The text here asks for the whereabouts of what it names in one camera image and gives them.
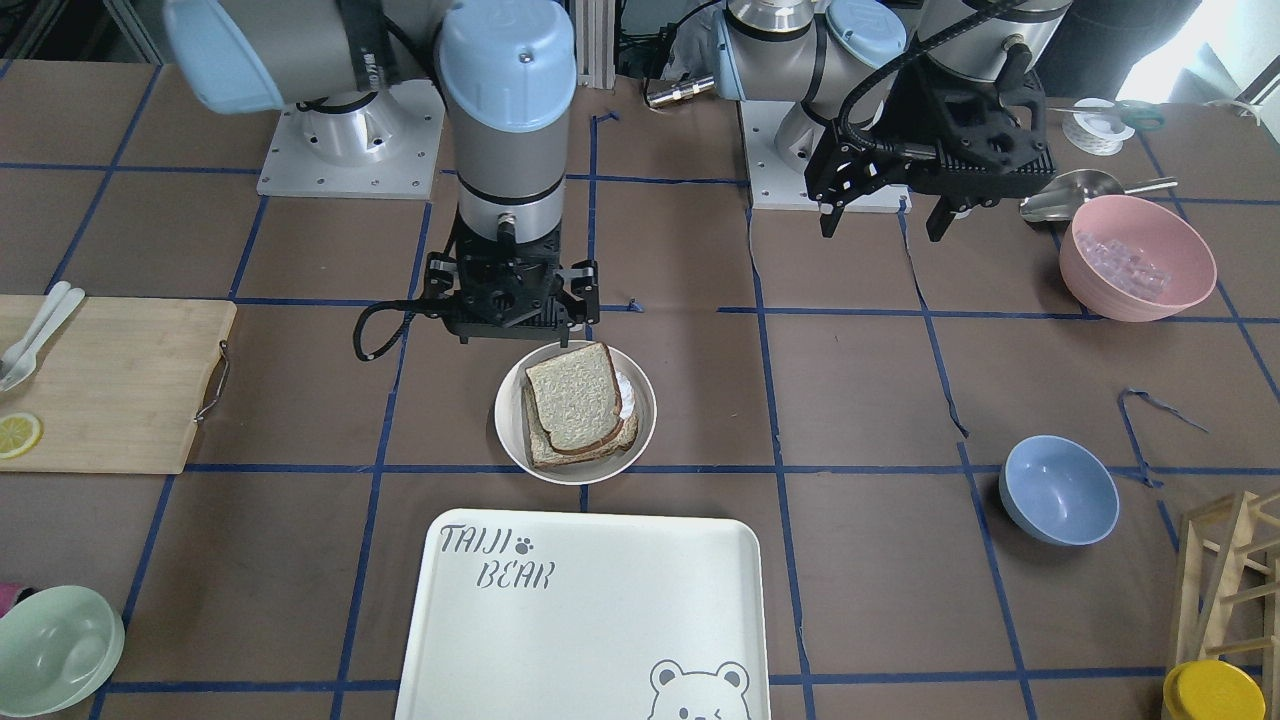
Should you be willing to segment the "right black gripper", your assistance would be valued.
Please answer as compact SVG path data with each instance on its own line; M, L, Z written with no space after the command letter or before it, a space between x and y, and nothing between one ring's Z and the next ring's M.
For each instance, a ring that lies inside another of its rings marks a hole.
M525 243L516 240L512 215L499 217L489 238L456 217L442 252L426 256L424 287L415 299L387 300L365 307L353 328L358 360L385 355L416 316L438 319L462 345L471 338L538 340L566 346L576 327L602 319L596 261L561 263L561 229ZM402 315L392 336L366 348L364 331L376 313Z

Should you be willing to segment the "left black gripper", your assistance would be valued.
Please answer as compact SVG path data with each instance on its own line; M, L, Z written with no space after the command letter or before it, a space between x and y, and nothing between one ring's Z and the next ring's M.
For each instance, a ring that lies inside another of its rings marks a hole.
M833 238L854 200L890 184L937 197L925 219L933 243L963 211L1038 193L1056 177L1047 114L1023 60L1006 60L993 83L914 61L897 73L876 128L826 123L804 172L820 234Z

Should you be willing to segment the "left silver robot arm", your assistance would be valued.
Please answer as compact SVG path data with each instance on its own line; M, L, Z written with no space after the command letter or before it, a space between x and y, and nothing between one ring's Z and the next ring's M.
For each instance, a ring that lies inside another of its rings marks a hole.
M721 97L791 102L801 172L831 237L890 184L936 197L925 228L1038 193L1057 169L1036 63L1066 1L927 1L916 26L878 1L728 1L710 26Z

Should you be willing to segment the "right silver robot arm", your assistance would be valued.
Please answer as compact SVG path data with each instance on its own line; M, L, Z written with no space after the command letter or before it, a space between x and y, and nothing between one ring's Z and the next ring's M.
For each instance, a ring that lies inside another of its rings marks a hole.
M278 111L260 191L426 199L440 132L458 184L445 247L412 299L372 304L474 337L570 343L600 318L594 261L561 261L573 26L553 1L168 1L195 96L221 114Z

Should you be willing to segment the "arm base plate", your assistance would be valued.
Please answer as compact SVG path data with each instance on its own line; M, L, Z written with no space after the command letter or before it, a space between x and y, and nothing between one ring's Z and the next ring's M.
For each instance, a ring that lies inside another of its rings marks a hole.
M426 79L297 102L280 114L257 192L426 201L444 118L442 96Z
M822 127L799 102L741 101L751 208L817 213L804 170L820 140Z

